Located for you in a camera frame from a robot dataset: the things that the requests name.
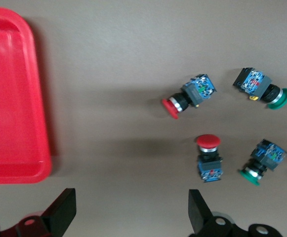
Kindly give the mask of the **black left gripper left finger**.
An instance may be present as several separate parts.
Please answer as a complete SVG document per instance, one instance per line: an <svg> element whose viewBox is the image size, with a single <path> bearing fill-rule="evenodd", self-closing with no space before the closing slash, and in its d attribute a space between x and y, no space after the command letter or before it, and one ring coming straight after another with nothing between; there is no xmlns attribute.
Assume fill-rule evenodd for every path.
<svg viewBox="0 0 287 237"><path fill-rule="evenodd" d="M24 218L16 225L19 237L62 237L76 215L76 190L66 188L40 215Z"/></svg>

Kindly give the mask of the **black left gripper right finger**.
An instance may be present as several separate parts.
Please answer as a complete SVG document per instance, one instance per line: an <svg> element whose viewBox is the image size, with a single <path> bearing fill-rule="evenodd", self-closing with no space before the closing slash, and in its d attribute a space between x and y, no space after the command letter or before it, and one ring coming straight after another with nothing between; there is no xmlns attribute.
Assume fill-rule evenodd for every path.
<svg viewBox="0 0 287 237"><path fill-rule="evenodd" d="M214 216L199 190L189 190L188 216L194 237L232 236L231 222L222 216Z"/></svg>

